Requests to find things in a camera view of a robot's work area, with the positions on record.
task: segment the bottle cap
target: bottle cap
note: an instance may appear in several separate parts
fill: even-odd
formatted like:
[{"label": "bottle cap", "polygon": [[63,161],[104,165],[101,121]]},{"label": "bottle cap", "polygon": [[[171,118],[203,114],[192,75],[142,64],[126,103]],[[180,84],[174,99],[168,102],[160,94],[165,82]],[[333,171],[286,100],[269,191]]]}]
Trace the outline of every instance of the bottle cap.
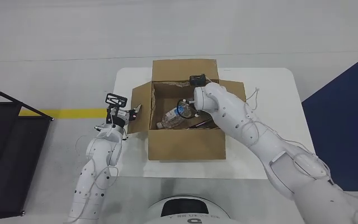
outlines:
[{"label": "bottle cap", "polygon": [[162,123],[158,122],[158,123],[157,123],[157,128],[162,129],[162,128],[163,128]]}]

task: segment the open cardboard box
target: open cardboard box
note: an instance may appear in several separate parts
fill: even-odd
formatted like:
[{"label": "open cardboard box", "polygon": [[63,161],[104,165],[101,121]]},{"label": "open cardboard box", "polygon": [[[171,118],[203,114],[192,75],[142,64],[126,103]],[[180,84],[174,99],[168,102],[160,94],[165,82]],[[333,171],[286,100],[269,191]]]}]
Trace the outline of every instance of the open cardboard box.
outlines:
[{"label": "open cardboard box", "polygon": [[225,160],[225,134],[215,124],[211,129],[188,129],[207,120],[209,114],[187,119],[173,129],[157,129],[156,123],[166,112],[175,108],[179,99],[194,96],[189,77],[204,73],[213,82],[246,100],[242,82],[219,79],[216,60],[176,59],[153,61],[152,81],[132,91],[131,107],[141,104],[128,133],[148,132],[149,160]]}]

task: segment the blue panel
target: blue panel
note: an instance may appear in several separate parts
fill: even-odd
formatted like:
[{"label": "blue panel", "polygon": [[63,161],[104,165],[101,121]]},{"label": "blue panel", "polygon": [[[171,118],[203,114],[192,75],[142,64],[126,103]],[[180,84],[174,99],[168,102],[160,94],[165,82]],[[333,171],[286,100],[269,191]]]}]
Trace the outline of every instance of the blue panel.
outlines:
[{"label": "blue panel", "polygon": [[317,155],[343,190],[358,191],[358,63],[303,101]]}]

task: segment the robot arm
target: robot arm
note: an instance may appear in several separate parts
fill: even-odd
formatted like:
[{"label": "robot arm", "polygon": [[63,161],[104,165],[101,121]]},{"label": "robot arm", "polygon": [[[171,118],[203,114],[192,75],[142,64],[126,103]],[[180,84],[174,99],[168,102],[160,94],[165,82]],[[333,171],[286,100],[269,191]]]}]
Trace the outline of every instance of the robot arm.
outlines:
[{"label": "robot arm", "polygon": [[195,88],[194,106],[260,159],[270,183],[295,201],[306,223],[354,223],[356,211],[331,182],[328,167],[315,154],[281,138],[225,87],[211,82]]},{"label": "robot arm", "polygon": [[86,151],[87,164],[82,168],[78,179],[71,210],[66,223],[95,224],[102,209],[106,190],[115,182],[110,175],[122,151],[124,126],[135,120],[140,105],[132,110],[121,110],[127,99],[108,94],[106,123],[103,127],[95,127],[100,133],[93,138]]}]

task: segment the yellow floor line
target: yellow floor line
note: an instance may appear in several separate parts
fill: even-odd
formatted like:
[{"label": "yellow floor line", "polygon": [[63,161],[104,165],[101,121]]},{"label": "yellow floor line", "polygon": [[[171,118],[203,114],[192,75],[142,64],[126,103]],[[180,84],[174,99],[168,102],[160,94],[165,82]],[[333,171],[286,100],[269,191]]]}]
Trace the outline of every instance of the yellow floor line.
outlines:
[{"label": "yellow floor line", "polygon": [[[105,108],[91,109],[60,109],[60,110],[40,110],[44,114],[57,119],[78,119],[78,118],[105,118],[107,111]],[[31,110],[22,109],[20,116],[38,116]]]}]

